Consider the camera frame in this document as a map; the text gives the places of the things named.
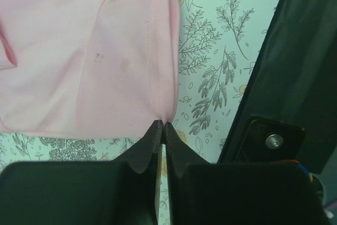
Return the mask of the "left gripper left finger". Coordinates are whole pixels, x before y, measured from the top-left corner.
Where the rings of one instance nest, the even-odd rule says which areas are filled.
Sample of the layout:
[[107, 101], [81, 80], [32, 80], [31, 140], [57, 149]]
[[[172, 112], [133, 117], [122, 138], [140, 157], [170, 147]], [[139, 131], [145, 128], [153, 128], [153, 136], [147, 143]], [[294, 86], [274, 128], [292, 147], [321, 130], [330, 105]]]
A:
[[124, 165], [114, 215], [116, 224], [158, 224], [163, 122], [154, 121], [144, 136], [113, 162]]

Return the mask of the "pink t shirt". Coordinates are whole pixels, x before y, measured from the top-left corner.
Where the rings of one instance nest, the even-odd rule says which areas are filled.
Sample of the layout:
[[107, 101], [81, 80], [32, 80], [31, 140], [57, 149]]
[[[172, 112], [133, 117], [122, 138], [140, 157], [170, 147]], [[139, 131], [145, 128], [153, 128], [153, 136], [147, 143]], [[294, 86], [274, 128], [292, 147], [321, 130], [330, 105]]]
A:
[[1, 0], [1, 131], [142, 136], [177, 108], [179, 0]]

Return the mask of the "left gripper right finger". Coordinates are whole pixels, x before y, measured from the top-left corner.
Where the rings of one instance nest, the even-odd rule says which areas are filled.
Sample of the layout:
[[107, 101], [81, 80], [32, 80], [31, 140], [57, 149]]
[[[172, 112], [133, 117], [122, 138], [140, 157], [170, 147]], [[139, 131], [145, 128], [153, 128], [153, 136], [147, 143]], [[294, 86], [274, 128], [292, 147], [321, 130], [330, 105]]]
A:
[[171, 224], [191, 224], [189, 185], [183, 179], [190, 165], [209, 165], [194, 152], [177, 134], [172, 123], [164, 127], [166, 166]]

